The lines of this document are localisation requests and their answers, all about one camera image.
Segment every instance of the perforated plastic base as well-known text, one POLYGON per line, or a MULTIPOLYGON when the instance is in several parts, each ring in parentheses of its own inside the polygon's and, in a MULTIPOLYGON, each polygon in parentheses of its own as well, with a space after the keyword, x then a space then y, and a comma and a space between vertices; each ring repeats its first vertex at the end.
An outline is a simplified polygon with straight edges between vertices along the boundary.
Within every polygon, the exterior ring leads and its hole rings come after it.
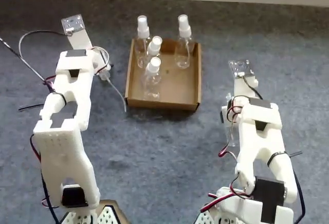
MULTIPOLYGON (((103 211, 98 217, 98 224, 121 224, 118 216, 116 215, 115 211, 113 210, 113 206, 105 206, 103 211)), ((70 212, 67 214, 65 219, 61 222, 61 224, 89 224, 90 218, 86 219, 79 219, 78 222, 74 222, 76 214, 74 212, 70 212)))
POLYGON ((215 224, 215 221, 212 219, 209 211, 200 213, 194 224, 215 224))

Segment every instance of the gray carpet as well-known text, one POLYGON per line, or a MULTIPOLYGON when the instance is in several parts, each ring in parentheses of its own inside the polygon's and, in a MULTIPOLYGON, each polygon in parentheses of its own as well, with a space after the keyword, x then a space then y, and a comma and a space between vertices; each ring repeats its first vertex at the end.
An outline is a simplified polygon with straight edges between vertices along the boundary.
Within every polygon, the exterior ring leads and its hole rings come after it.
MULTIPOLYGON (((329 129, 329 9, 237 3, 157 0, 0 0, 0 36, 17 49, 22 34, 62 31, 60 19, 81 13, 94 45, 115 64, 113 82, 123 93, 136 17, 145 14, 153 35, 175 38, 177 16, 190 16, 203 47, 203 95, 198 111, 165 114, 129 109, 111 87, 95 79, 89 128, 83 132, 103 199, 115 199, 132 223, 192 223, 208 192, 227 186, 234 161, 219 159, 225 143, 220 106, 233 79, 228 60, 249 59, 260 93, 279 105, 283 138, 303 187, 302 223, 326 223, 329 129)), ((23 55, 44 76, 54 73, 65 37, 35 34, 23 55)), ((39 165, 29 146, 47 89, 0 45, 0 222, 53 223, 40 200, 39 165)), ((270 175, 260 163, 256 172, 270 175)), ((301 213, 297 200, 292 206, 301 213)))

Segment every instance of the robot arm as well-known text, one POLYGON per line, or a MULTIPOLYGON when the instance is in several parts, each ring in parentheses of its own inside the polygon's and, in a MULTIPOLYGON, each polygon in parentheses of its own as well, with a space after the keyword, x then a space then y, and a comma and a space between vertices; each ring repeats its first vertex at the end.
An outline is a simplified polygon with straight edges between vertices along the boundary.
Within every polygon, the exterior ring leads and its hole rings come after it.
POLYGON ((290 157, 284 148, 278 106, 262 100, 254 89, 258 81, 249 61, 230 62, 230 66, 235 78, 234 97, 222 107, 222 112, 226 114, 230 107, 236 107, 231 108, 234 111, 228 114, 229 120, 223 121, 227 127, 239 129, 240 152, 235 174, 243 191, 220 188, 212 195, 215 200, 202 208, 203 213, 195 223, 202 223, 207 216, 214 223, 292 224, 294 213, 283 204, 296 200, 297 185, 290 157), (254 175, 256 159, 267 163, 274 179, 254 175))
POLYGON ((81 131, 88 127, 90 90, 94 77, 92 50, 62 52, 52 92, 46 98, 33 130, 41 154, 41 170, 52 204, 89 216, 99 204, 100 192, 88 159, 81 131), (68 102, 77 103, 76 115, 56 126, 52 116, 68 102), (65 179, 77 184, 65 185, 65 179))

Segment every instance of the cardboard box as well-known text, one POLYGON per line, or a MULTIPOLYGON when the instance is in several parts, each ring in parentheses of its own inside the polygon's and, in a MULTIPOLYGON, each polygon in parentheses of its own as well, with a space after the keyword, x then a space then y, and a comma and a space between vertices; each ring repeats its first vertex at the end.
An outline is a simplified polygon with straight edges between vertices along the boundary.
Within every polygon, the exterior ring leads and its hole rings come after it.
POLYGON ((190 67, 180 69, 175 64, 176 42, 164 39, 161 45, 160 100, 143 99, 141 78, 144 69, 137 65, 134 40, 132 40, 125 98, 128 106, 146 108, 169 108, 195 111, 201 103, 201 45, 196 44, 190 67))

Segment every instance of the white spray nozzle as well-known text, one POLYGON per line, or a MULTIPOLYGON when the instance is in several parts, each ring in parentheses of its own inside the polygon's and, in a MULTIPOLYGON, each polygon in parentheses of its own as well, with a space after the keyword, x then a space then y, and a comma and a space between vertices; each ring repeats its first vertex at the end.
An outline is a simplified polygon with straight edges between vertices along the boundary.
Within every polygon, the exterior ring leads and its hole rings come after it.
POLYGON ((189 38, 192 35, 191 26, 187 15, 182 14, 178 16, 179 35, 181 38, 189 38))
POLYGON ((159 72, 161 60, 158 57, 153 57, 147 65, 147 70, 151 73, 159 72))
POLYGON ((142 39, 146 39, 150 36, 150 29, 148 27, 148 19, 146 16, 141 15, 137 18, 137 32, 138 32, 138 37, 142 39))
POLYGON ((152 38, 152 41, 150 42, 148 46, 148 53, 150 55, 157 55, 160 52, 162 44, 162 38, 159 36, 155 36, 152 38))

